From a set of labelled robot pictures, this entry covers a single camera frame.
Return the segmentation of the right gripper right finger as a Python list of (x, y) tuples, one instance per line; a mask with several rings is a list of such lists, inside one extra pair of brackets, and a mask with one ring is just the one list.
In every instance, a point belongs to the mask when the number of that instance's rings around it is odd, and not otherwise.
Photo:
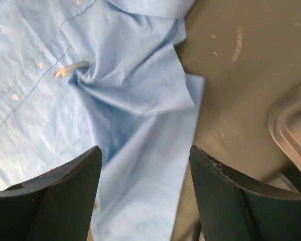
[(205, 240), (301, 240), (301, 193), (251, 178), (197, 146), (189, 163)]

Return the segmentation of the round white brooch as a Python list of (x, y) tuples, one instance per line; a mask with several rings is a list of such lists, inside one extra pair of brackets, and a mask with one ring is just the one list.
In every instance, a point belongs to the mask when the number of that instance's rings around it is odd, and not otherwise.
[(89, 66), (88, 61), (81, 61), (81, 62), (73, 63), (73, 64), (64, 66), (64, 67), (60, 68), (59, 70), (57, 70), (54, 73), (54, 77), (63, 78), (63, 77), (69, 76), (75, 69), (86, 69), (86, 68), (88, 68), (88, 66)]

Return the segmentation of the light blue shirt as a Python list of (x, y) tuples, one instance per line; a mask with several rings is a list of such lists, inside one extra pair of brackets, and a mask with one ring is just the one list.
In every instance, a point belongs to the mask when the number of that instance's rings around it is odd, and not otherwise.
[(175, 51), (192, 5), (0, 1), (0, 191), (99, 146), (93, 238), (169, 240), (205, 86)]

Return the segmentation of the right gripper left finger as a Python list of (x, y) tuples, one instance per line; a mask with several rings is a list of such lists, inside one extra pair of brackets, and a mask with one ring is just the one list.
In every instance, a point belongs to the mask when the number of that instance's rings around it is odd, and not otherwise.
[(102, 166), (94, 146), (0, 191), (0, 240), (87, 240)]

